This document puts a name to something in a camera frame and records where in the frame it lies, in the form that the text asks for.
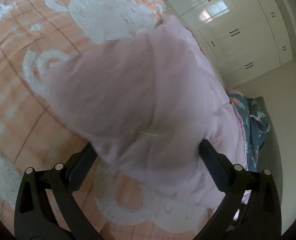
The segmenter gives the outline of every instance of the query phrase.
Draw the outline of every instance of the black bracket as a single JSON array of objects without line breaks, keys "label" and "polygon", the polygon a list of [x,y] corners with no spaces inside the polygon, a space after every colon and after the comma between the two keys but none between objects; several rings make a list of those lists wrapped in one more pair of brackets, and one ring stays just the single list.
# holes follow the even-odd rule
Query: black bracket
[{"label": "black bracket", "polygon": [[[208,140],[202,140],[199,155],[216,186],[226,196],[215,214],[194,240],[280,239],[281,209],[277,188],[269,170],[246,171],[218,153]],[[246,190],[251,190],[248,204],[242,203]],[[233,218],[240,210],[237,221]]]},{"label": "black bracket", "polygon": [[[73,154],[66,164],[51,170],[26,169],[15,208],[15,237],[19,240],[103,240],[75,202],[78,190],[96,160],[90,143]],[[50,206],[46,189],[51,189],[70,231],[61,228]]]}]

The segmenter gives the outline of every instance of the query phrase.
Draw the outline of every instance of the peach rug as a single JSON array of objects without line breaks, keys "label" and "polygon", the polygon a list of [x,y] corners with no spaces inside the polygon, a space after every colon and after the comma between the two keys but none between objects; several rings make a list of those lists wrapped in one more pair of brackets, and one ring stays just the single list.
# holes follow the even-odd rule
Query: peach rug
[{"label": "peach rug", "polygon": [[[153,28],[164,9],[162,0],[0,0],[0,219],[11,232],[25,169],[50,169],[87,143],[39,96],[40,73],[106,40]],[[99,159],[74,197],[93,226],[110,223],[117,240],[192,239],[210,216]]]}]

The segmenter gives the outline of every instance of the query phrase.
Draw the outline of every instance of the metal screw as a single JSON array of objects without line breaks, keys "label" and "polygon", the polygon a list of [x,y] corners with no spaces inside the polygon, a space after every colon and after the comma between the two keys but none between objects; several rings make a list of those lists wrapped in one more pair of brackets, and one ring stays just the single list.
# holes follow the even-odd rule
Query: metal screw
[{"label": "metal screw", "polygon": [[264,169],[264,173],[265,173],[266,175],[270,175],[270,174],[271,174],[271,172],[269,171],[269,169]]},{"label": "metal screw", "polygon": [[55,167],[54,167],[57,171],[60,171],[63,168],[63,164],[62,163],[58,163]]},{"label": "metal screw", "polygon": [[242,171],[243,167],[240,164],[234,165],[236,171]]},{"label": "metal screw", "polygon": [[26,174],[30,174],[31,172],[33,172],[33,168],[30,167],[26,169]]}]

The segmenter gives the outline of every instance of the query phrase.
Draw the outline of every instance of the white wardrobe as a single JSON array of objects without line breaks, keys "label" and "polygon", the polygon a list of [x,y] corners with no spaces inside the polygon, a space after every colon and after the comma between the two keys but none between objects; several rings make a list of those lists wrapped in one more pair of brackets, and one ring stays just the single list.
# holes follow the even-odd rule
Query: white wardrobe
[{"label": "white wardrobe", "polygon": [[293,59],[275,0],[168,0],[211,48],[227,86],[237,86]]}]

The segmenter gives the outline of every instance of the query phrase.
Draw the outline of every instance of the floral blanket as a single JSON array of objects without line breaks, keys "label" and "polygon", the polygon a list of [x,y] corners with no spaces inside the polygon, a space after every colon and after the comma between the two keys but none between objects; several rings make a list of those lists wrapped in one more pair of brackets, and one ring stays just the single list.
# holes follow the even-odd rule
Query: floral blanket
[{"label": "floral blanket", "polygon": [[243,120],[247,144],[247,165],[249,171],[257,171],[259,149],[263,145],[269,132],[269,118],[261,111],[255,98],[245,97],[242,93],[228,91],[231,104],[236,106],[238,114]]}]

